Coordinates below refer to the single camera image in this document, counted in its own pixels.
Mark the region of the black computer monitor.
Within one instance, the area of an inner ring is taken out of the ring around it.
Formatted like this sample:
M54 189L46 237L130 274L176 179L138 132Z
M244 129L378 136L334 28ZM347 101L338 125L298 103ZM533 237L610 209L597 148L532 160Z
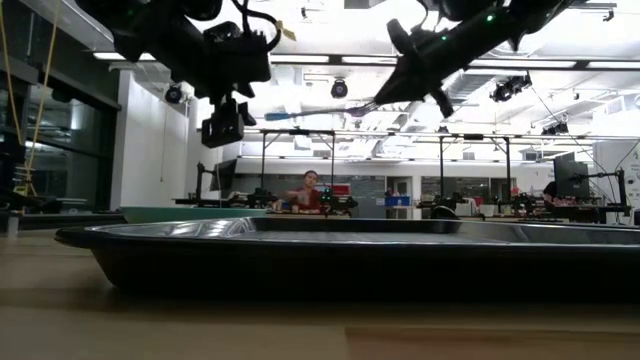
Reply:
M577 162L573 154L554 159L554 180L558 197L586 199L590 195L588 165Z
M227 160L215 165L212 171L210 191L226 191L232 187L237 160Z

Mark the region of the person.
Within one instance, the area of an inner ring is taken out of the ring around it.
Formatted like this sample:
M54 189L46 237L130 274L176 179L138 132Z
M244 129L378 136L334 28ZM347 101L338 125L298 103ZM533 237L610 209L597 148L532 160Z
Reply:
M555 181L549 182L543 190L543 200L545 208L548 211L553 211L556 206L562 204L562 199L557 193L557 184Z
M283 211L283 205L292 213L317 214L321 212L321 195L315 188L318 173L309 170L304 174L303 186L284 192L272 205L275 211Z

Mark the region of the teal plate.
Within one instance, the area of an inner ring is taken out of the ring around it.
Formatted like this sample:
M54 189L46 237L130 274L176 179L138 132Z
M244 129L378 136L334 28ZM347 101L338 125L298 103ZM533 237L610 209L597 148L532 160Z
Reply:
M262 217L267 214L265 209L185 207L121 207L120 212L130 224Z

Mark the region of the black aluminium rig frame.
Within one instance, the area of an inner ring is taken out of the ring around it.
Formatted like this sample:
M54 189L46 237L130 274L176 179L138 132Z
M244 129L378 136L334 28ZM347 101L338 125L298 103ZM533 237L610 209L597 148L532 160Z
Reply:
M124 224L120 213L26 214L17 216L19 230L46 230L67 227Z

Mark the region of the black metal workstation frame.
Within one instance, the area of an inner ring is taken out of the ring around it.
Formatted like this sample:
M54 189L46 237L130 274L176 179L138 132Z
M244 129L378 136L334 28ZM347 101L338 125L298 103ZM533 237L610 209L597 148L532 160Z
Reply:
M335 176L335 145L336 145L336 132L334 130L307 130L294 128L290 130L285 129L262 129L260 130L262 134L262 144L261 144L261 173L260 173L260 186L255 189L254 194L258 197L268 198L268 191L264 187L264 175L265 175L265 164L266 164L266 149L270 146L270 143L267 142L267 136L269 134L275 134L273 140L277 140L281 135L286 134L289 136L311 136L317 135L322 141L325 142L325 145L329 148L331 152L331 176L330 176L330 185L324 190L321 195L321 203L324 205L329 204L333 200L333 187L334 187L334 176Z
M440 179L440 198L444 199L445 194L445 186L444 186L444 139L445 138L453 138L457 140L462 138L465 141L483 141L490 140L495 146L497 146L506 156L506 182L507 182L507 193L504 202L511 201L511 151L510 151L510 137L507 135L498 135L498 134L488 134L483 135L480 133L437 133L438 137L438 145L439 145L439 179Z

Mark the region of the ceiling light bar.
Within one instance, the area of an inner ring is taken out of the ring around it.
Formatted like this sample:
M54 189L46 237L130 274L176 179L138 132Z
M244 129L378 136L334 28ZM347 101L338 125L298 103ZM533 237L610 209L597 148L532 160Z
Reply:
M394 67L398 57L392 55L270 54L268 60L275 65ZM484 57L471 61L468 65L464 65L463 68L633 72L640 71L640 60Z

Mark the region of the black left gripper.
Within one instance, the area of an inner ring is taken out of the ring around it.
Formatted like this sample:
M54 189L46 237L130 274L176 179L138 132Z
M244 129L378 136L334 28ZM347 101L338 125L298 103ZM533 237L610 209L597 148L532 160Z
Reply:
M210 94L220 98L233 91L254 98L254 82L268 82L271 70L267 39L258 31L242 32L226 21L203 32L206 59L210 62Z

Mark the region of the black plastic tray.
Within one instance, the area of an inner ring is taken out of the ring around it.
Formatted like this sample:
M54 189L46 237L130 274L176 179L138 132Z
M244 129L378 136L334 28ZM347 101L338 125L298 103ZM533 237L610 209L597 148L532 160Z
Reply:
M640 303L640 228L243 217L61 229L117 288L282 302Z

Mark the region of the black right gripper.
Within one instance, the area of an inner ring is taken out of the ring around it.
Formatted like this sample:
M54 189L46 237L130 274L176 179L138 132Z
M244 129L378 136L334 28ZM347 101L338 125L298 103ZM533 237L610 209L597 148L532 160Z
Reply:
M438 34L416 25L407 33L397 19L387 23L387 32L392 45L400 54L394 71L374 96L378 105L405 101L422 101L430 95L438 105L444 118L453 113L453 105L442 89L442 79L429 67L426 57L419 50L425 50L439 39Z

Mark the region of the blue-handled cutlery piece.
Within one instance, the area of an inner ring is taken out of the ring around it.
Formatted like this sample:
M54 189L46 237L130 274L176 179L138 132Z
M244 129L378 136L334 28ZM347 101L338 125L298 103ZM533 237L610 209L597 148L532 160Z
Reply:
M327 108L327 109L318 109L318 110L309 110L302 111L297 113L291 112L270 112L264 114L264 120L269 121L281 121L294 119L298 117L307 117L314 115L325 115L325 114L347 114L352 117L362 117L372 111L375 111L379 108L379 105L375 102L369 102L361 106L349 107L349 108Z

